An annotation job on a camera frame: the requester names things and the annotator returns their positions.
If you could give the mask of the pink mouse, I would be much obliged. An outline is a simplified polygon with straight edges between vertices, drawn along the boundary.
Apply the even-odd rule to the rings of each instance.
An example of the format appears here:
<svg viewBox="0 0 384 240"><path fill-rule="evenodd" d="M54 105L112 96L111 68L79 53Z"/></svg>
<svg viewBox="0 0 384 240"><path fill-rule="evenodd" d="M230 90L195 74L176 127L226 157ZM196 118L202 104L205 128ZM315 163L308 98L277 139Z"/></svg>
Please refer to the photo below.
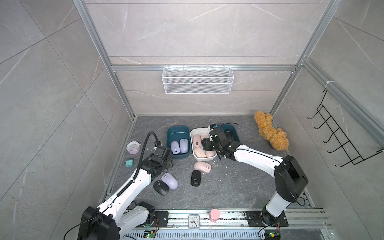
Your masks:
<svg viewBox="0 0 384 240"><path fill-rule="evenodd" d="M206 162L196 162L194 164L194 169L202 173L209 173L212 170L212 167Z"/></svg>
<svg viewBox="0 0 384 240"><path fill-rule="evenodd" d="M215 151L206 151L206 157L207 157L207 158L214 157L215 154L216 154Z"/></svg>
<svg viewBox="0 0 384 240"><path fill-rule="evenodd" d="M201 133L201 139L210 139L209 133Z"/></svg>
<svg viewBox="0 0 384 240"><path fill-rule="evenodd" d="M194 153L197 158L206 158L206 153L201 147L194 148Z"/></svg>
<svg viewBox="0 0 384 240"><path fill-rule="evenodd" d="M199 134L193 135L192 140L193 140L193 147L194 148L201 147L201 145L202 145L201 135L199 135Z"/></svg>

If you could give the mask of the purple mouse top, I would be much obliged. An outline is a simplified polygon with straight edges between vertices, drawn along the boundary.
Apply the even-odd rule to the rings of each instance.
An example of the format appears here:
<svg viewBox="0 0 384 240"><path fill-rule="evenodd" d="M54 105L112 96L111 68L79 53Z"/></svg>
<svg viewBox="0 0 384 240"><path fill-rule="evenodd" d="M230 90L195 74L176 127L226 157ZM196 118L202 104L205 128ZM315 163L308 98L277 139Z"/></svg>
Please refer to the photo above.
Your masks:
<svg viewBox="0 0 384 240"><path fill-rule="evenodd" d="M171 142L171 150L172 150L174 155L178 155L181 152L180 145L179 145L178 141L172 141Z"/></svg>

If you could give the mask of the purple mouse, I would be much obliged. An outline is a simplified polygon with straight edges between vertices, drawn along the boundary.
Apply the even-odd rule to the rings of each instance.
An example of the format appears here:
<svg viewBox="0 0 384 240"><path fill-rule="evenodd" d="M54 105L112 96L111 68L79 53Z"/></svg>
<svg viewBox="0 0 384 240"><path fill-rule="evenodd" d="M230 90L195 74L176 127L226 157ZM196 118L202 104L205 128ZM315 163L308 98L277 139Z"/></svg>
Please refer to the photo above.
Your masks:
<svg viewBox="0 0 384 240"><path fill-rule="evenodd" d="M161 181L163 181L171 190L175 190L179 186L178 180L170 173L164 173L161 177Z"/></svg>
<svg viewBox="0 0 384 240"><path fill-rule="evenodd" d="M189 141L188 139L181 139L179 141L180 153L186 154L189 151Z"/></svg>
<svg viewBox="0 0 384 240"><path fill-rule="evenodd" d="M178 155L181 152L180 145L179 145L178 141L172 141L171 142L171 150L172 150L174 155Z"/></svg>

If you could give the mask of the purple mouse bottom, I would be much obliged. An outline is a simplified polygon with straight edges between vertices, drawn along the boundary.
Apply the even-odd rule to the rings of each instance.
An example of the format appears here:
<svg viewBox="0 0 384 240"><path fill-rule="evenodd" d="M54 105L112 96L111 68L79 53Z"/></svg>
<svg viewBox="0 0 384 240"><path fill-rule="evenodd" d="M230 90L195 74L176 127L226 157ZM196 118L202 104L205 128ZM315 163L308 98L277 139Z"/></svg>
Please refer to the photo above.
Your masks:
<svg viewBox="0 0 384 240"><path fill-rule="evenodd" d="M180 153L186 154L189 151L189 141L188 139L181 139L179 141Z"/></svg>

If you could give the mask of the right teal storage box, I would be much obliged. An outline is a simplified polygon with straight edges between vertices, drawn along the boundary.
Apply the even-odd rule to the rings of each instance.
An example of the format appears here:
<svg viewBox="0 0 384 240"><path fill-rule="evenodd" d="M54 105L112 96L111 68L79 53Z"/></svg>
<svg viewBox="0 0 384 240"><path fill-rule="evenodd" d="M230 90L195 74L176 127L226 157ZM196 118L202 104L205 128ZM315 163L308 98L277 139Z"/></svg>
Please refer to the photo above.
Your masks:
<svg viewBox="0 0 384 240"><path fill-rule="evenodd" d="M235 125L238 126L237 123L227 123L227 124L221 124L220 128L225 133L225 135L229 138L231 137L234 141L240 142L239 136L237 134Z"/></svg>

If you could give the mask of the teal storage box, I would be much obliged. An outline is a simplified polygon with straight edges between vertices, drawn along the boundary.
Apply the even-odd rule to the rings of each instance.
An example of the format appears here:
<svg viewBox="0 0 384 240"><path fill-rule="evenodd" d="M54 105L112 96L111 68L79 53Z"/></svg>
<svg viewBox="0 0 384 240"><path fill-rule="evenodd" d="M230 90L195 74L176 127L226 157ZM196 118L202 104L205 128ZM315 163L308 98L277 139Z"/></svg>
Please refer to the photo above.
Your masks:
<svg viewBox="0 0 384 240"><path fill-rule="evenodd" d="M235 125L238 126L237 123L227 123L227 124L221 124L220 128L225 133L225 135L229 138L231 137L234 141L240 142L239 136L237 134Z"/></svg>
<svg viewBox="0 0 384 240"><path fill-rule="evenodd" d="M188 139L189 141L189 151L186 154L179 153L178 155L173 154L173 159L184 159L190 155L192 145L190 140L190 131L186 126L173 126L170 127L167 131L167 147L171 149L172 141L180 141L181 139Z"/></svg>

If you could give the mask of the white storage box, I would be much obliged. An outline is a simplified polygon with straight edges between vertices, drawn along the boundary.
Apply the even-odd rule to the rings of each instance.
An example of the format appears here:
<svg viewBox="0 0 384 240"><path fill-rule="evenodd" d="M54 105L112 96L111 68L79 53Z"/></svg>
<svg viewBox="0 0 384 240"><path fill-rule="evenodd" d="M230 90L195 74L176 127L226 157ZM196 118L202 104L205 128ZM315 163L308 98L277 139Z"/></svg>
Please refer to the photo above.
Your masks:
<svg viewBox="0 0 384 240"><path fill-rule="evenodd" d="M215 154L214 157L210 157L210 158L197 158L195 153L194 153L194 147L193 147L193 135L196 135L196 134L199 134L201 135L201 133L209 133L210 135L210 128L196 128L196 129L192 129L191 132L190 132L190 139L192 141L192 151L193 151L193 156L194 158L196 159L196 161L198 162L207 162L207 161L212 161L216 158L217 154ZM211 148L210 148L210 143L212 141L212 138L210 136L210 139L203 139L202 140L202 145L201 145L201 148L206 152L206 151L211 151Z"/></svg>

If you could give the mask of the purple mouse middle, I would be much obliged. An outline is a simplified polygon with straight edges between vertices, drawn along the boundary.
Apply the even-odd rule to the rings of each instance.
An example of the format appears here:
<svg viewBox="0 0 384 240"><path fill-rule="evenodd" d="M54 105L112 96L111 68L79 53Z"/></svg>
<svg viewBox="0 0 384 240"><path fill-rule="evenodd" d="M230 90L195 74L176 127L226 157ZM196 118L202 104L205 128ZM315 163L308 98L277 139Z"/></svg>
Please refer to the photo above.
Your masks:
<svg viewBox="0 0 384 240"><path fill-rule="evenodd" d="M161 181L163 181L171 190L175 190L179 186L178 180L170 173L164 173L161 177Z"/></svg>

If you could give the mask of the black mouse bottom left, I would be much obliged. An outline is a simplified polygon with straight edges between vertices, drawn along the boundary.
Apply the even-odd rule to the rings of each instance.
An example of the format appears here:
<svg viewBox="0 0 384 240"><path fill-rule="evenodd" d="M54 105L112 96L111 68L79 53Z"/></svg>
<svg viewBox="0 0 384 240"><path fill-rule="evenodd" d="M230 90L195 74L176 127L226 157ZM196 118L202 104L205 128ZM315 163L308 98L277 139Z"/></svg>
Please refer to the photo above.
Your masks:
<svg viewBox="0 0 384 240"><path fill-rule="evenodd" d="M169 186L160 180L154 183L153 188L157 193L159 193L162 196L167 195L170 190Z"/></svg>

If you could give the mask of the small teal block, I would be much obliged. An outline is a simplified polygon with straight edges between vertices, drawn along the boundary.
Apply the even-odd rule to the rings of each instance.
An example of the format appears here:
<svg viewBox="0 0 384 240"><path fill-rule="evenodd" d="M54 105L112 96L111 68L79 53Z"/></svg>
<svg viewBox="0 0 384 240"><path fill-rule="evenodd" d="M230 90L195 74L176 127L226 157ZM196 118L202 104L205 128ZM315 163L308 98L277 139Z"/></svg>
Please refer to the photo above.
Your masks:
<svg viewBox="0 0 384 240"><path fill-rule="evenodd" d="M126 162L125 162L125 166L126 166L127 168L133 167L133 166L134 166L134 160L132 160L132 159L128 159L128 160L126 160Z"/></svg>

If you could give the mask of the brown teddy bear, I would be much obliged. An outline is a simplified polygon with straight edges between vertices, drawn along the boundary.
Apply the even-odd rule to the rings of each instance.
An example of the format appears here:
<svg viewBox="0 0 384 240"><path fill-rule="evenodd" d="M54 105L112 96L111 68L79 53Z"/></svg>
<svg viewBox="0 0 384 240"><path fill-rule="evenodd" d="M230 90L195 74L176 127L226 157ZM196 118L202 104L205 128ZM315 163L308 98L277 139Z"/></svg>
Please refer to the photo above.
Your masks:
<svg viewBox="0 0 384 240"><path fill-rule="evenodd" d="M258 111L255 113L254 119L259 128L259 135L267 140L275 150L288 150L289 140L287 139L287 134L281 128L274 128L272 124L273 116L271 114Z"/></svg>

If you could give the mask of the pink cylinder object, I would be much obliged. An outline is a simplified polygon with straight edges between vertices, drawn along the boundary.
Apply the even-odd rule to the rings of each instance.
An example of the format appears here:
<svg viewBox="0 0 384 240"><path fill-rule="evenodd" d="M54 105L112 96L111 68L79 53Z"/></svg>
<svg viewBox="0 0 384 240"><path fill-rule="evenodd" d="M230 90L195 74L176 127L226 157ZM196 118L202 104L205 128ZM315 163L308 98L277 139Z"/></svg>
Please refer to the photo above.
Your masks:
<svg viewBox="0 0 384 240"><path fill-rule="evenodd" d="M220 218L220 211L218 209L212 209L209 214L209 220L216 222Z"/></svg>

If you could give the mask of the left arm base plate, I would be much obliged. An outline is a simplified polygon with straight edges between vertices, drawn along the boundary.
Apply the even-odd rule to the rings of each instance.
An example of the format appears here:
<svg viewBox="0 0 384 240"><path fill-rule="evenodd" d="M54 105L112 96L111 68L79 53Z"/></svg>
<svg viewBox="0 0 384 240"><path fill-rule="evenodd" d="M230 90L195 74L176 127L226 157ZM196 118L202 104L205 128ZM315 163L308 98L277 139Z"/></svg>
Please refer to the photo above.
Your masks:
<svg viewBox="0 0 384 240"><path fill-rule="evenodd" d="M155 211L151 213L151 224L152 228L166 228L169 222L169 212L168 211Z"/></svg>

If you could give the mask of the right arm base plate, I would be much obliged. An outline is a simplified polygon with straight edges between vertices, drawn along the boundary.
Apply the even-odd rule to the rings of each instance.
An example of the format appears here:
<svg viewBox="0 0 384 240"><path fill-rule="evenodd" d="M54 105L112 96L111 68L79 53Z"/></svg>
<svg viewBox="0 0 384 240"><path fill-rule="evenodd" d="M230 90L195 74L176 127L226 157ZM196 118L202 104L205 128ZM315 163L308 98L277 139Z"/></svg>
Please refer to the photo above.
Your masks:
<svg viewBox="0 0 384 240"><path fill-rule="evenodd" d="M245 218L249 227L288 227L289 223L285 212L278 217L273 217L268 212L245 211Z"/></svg>

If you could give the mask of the black wall hook rack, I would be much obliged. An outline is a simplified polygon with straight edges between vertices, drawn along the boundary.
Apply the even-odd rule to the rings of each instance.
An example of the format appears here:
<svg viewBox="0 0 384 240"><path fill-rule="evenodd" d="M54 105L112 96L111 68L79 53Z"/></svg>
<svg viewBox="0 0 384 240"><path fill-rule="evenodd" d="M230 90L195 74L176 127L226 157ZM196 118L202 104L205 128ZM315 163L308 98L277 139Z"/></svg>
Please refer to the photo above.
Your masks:
<svg viewBox="0 0 384 240"><path fill-rule="evenodd" d="M313 120L316 117L320 117L322 122L318 127L313 127L314 130L319 130L323 126L326 126L328 130L330 131L329 138L325 141L322 141L324 144L329 143L332 139L336 140L336 143L338 144L337 147L335 147L332 151L327 150L327 153L332 154L337 152L338 150L342 150L344 154L347 156L347 161L340 165L335 165L336 168L342 168L346 165L352 164L353 166L358 165L360 163L363 163L369 159L372 159L373 157L376 157L378 155L381 155L384 153L384 149L381 148L375 153L369 157L363 157L362 154L358 151L358 149L355 147L353 142L350 140L346 132L342 129L342 127L338 124L336 119L332 116L330 111L325 107L324 100L326 98L326 95L328 93L327 89L324 89L322 94L323 97L321 99L321 102L316 107L316 112L312 117L307 117L308 120Z"/></svg>

